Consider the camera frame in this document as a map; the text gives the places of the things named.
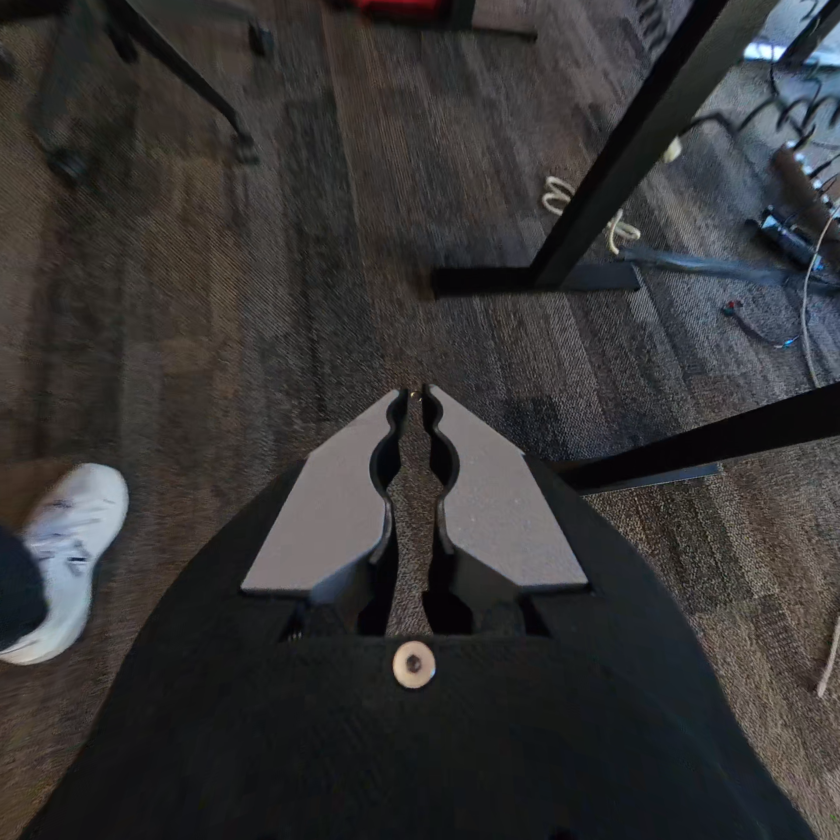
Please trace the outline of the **white shoe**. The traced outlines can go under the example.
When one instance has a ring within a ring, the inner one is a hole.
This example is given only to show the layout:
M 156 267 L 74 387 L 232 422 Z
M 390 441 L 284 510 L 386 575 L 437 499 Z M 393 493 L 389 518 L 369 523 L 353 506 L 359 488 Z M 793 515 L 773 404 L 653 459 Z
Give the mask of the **white shoe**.
M 129 504 L 128 485 L 117 469 L 81 464 L 47 491 L 21 533 L 13 532 L 38 562 L 47 616 L 1 651 L 3 663 L 39 665 L 78 640 L 88 623 L 99 561 L 121 532 Z

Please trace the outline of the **thin wooden stick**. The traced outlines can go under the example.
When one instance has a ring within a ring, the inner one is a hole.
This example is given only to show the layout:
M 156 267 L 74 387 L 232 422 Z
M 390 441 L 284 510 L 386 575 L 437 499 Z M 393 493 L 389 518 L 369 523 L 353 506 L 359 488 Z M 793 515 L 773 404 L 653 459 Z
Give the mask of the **thin wooden stick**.
M 828 650 L 828 654 L 826 657 L 826 662 L 824 664 L 820 679 L 817 683 L 815 688 L 815 694 L 817 698 L 822 699 L 824 698 L 827 688 L 830 683 L 830 679 L 832 677 L 835 663 L 838 657 L 838 650 L 839 650 L 839 637 L 840 637 L 840 618 L 839 613 L 836 616 L 836 620 L 833 626 L 833 635 L 831 639 L 831 644 Z

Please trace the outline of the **red box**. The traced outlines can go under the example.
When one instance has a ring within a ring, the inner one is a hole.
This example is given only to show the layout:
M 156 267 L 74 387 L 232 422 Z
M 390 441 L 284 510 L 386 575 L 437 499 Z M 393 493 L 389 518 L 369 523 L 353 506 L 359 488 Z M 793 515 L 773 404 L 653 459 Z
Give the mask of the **red box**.
M 435 20 L 438 17 L 440 1 L 352 1 L 356 9 L 370 16 L 393 19 Z

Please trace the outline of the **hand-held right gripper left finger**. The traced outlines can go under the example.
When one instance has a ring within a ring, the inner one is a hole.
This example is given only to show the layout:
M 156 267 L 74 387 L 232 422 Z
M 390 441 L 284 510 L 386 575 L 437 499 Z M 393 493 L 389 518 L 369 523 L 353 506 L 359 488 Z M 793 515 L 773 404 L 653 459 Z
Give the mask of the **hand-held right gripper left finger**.
M 302 602 L 350 634 L 382 635 L 398 567 L 388 488 L 401 468 L 408 391 L 387 392 L 313 449 L 240 591 Z

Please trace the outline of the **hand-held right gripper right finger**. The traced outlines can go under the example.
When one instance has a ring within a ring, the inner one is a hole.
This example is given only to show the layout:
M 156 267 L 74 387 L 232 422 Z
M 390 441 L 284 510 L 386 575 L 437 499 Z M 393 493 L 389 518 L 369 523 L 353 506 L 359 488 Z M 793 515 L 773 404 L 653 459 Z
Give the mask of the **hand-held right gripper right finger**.
M 422 392 L 435 502 L 423 609 L 435 635 L 548 636 L 536 595 L 588 578 L 520 447 L 437 385 Z

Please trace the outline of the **black desk leg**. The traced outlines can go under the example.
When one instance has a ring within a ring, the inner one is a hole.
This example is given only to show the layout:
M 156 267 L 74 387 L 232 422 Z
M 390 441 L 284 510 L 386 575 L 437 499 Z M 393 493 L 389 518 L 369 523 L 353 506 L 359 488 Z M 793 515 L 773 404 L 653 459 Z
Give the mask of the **black desk leg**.
M 632 264 L 585 264 L 583 256 L 726 74 L 731 60 L 715 55 L 729 6 L 693 4 L 530 265 L 437 268 L 434 297 L 637 291 Z
M 714 476 L 728 460 L 839 435 L 839 384 L 730 416 L 618 455 L 549 463 L 583 496 Z

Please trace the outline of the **dark trousers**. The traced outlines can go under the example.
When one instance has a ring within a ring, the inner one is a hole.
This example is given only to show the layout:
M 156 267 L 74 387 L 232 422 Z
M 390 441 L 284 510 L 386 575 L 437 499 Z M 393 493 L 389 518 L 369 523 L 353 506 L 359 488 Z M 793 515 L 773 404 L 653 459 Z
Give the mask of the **dark trousers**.
M 46 619 L 45 585 L 35 556 L 1 527 L 1 651 L 16 645 Z

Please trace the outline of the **black chair base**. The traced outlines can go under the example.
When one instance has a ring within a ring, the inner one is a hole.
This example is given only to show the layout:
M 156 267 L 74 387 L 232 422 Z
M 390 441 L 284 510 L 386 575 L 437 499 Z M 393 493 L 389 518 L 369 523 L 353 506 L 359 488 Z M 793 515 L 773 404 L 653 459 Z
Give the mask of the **black chair base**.
M 148 18 L 146 9 L 195 20 L 235 20 L 247 26 L 248 47 L 254 56 L 267 58 L 273 50 L 271 32 L 251 9 L 233 2 L 2 2 L 2 26 L 46 17 L 57 20 L 48 65 L 39 83 L 29 125 L 48 167 L 64 183 L 78 184 L 87 166 L 78 152 L 57 143 L 56 125 L 62 121 L 68 97 L 78 81 L 78 67 L 90 59 L 91 42 L 100 31 L 125 64 L 136 63 L 142 48 L 224 117 L 234 133 L 237 161 L 254 165 L 259 159 L 253 136 L 234 106 L 162 34 Z

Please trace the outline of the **black power strip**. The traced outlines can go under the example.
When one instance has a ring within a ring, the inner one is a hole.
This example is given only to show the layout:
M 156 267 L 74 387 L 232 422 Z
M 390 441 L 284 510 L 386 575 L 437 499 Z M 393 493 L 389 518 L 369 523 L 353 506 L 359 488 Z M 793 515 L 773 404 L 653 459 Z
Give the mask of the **black power strip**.
M 745 226 L 762 244 L 790 262 L 816 270 L 839 268 L 838 207 L 821 205 L 784 215 L 766 207 L 758 217 L 748 217 Z

